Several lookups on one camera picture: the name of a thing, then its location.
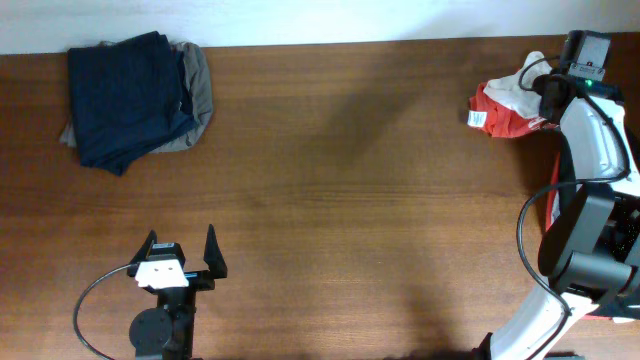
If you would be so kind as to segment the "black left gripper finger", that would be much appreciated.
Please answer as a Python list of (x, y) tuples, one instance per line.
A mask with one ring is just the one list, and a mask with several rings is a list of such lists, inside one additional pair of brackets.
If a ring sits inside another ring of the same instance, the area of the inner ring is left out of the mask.
[(210, 224), (203, 255), (203, 261), (207, 264), (209, 272), (214, 279), (223, 279), (228, 275), (228, 267), (219, 247), (214, 226)]
[(135, 253), (133, 258), (131, 259), (130, 264), (131, 265), (139, 264), (140, 262), (146, 260), (147, 257), (149, 256), (149, 253), (153, 245), (156, 243), (157, 243), (157, 234), (154, 230), (151, 230), (148, 236), (146, 237), (145, 241), (139, 248), (139, 250)]

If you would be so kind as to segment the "red and white shirt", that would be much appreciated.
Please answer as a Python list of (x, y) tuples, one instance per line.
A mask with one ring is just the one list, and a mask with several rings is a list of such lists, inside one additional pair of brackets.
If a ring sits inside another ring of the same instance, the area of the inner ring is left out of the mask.
[(550, 61), (533, 51), (516, 73), (480, 83), (468, 99), (464, 123), (493, 138), (520, 138), (553, 129), (539, 114), (541, 96), (529, 91), (538, 76), (551, 73)]

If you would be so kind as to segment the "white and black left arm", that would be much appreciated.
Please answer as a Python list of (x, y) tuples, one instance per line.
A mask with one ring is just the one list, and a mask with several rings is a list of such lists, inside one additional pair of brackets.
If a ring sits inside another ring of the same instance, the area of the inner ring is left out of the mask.
[(207, 268), (186, 271), (186, 258), (176, 242), (160, 243), (151, 231), (130, 261), (127, 275), (156, 297), (156, 305), (140, 312), (129, 328), (137, 359), (190, 359), (196, 315), (196, 295), (215, 289), (228, 275), (215, 229), (209, 226), (203, 261)]

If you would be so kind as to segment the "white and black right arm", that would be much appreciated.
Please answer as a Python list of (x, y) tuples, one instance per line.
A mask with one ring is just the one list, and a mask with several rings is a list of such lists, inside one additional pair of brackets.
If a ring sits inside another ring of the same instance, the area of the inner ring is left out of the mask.
[(624, 124), (620, 88), (603, 81), (610, 45), (608, 34), (572, 30), (555, 67), (532, 52), (513, 77), (522, 98), (513, 110), (534, 115), (563, 143), (552, 182), (523, 204), (516, 223), (523, 249), (526, 214), (548, 198), (538, 264), (519, 254), (536, 284), (511, 320), (473, 349), (475, 359), (548, 359), (587, 315), (639, 318), (639, 142)]

